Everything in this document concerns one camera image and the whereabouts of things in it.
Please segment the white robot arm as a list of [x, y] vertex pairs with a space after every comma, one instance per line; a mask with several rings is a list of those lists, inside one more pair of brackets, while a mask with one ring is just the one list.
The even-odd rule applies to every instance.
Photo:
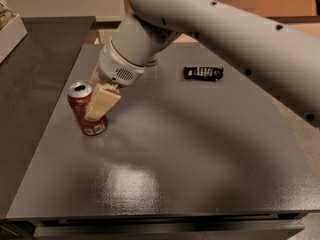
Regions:
[[132, 10], [99, 54], [86, 118], [96, 121], [186, 34], [320, 127], [320, 38], [216, 0], [128, 0]]

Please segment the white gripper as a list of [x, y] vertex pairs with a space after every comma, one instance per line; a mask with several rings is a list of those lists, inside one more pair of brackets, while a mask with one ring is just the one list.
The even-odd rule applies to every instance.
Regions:
[[144, 67], [136, 66], [124, 59], [114, 48], [112, 41], [106, 43], [99, 53], [97, 66], [89, 79], [90, 84], [95, 87], [86, 108], [85, 119], [98, 121], [121, 99], [118, 86], [102, 84], [103, 80], [126, 87], [134, 84], [144, 72]]

